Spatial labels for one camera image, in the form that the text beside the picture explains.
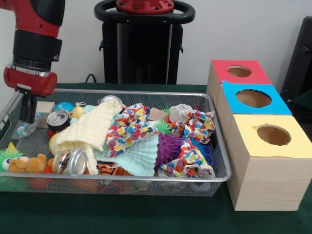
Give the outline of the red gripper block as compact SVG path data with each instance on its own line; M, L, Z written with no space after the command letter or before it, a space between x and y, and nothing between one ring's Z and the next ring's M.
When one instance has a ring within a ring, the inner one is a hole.
M36 117L37 96L45 97L53 93L58 77L53 72L40 72L31 69L25 69L17 66L7 66L4 69L5 84L16 90L27 90L30 96L30 114L28 123L33 124ZM22 97L19 119L26 122L28 112L28 95L25 93Z

